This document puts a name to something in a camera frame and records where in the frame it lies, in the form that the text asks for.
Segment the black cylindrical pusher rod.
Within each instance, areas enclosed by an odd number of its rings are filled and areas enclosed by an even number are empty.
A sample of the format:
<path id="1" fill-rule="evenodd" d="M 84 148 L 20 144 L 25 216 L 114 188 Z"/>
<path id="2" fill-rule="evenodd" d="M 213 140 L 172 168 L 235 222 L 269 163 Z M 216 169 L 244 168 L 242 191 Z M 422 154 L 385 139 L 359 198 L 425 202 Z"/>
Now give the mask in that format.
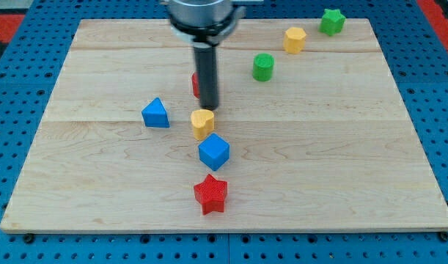
<path id="1" fill-rule="evenodd" d="M 204 43 L 193 44 L 194 61 L 199 85 L 199 103 L 203 109 L 219 107 L 219 78 L 216 47 Z"/>

